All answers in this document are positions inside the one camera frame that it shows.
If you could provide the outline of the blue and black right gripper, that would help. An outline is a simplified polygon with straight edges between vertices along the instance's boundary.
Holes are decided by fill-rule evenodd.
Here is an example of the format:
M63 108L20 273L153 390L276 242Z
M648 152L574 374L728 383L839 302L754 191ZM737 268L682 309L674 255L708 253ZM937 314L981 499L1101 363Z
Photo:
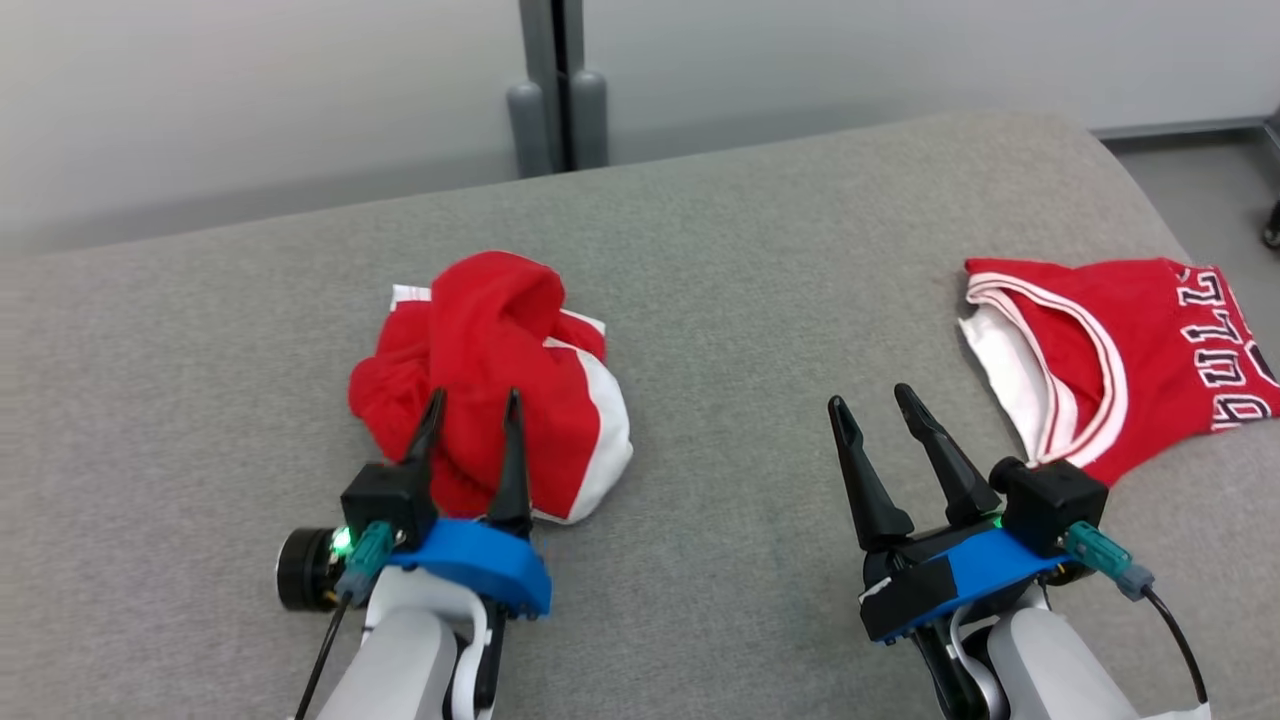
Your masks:
M892 552L902 557L909 550L943 546L927 553L922 562L891 568L879 580L867 583L859 596L859 614L867 635L877 643L890 643L965 603L1051 573L1068 561L1061 550L1037 553L1004 527L1002 518L987 518L1001 505L995 489L911 386L897 383L893 396L943 491L948 524L966 528L943 528L929 537L908 538L914 523L881 482L850 406L838 395L829 398L827 413L840 470L858 544L867 560L878 555L887 559Z

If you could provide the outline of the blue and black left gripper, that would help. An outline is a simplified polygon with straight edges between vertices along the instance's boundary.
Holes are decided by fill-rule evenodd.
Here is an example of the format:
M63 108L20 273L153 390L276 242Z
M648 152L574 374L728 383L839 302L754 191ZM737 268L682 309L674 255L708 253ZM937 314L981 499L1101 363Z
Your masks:
M399 466L421 492L429 492L433 452L445 415L447 389L435 388ZM503 413L504 451L498 487L488 506L486 524L440 519L416 550L390 555L387 565L421 569L481 597L515 610L520 616L550 614L553 584L541 556L526 538L508 533L532 532L532 503L525 442L524 410L512 388Z

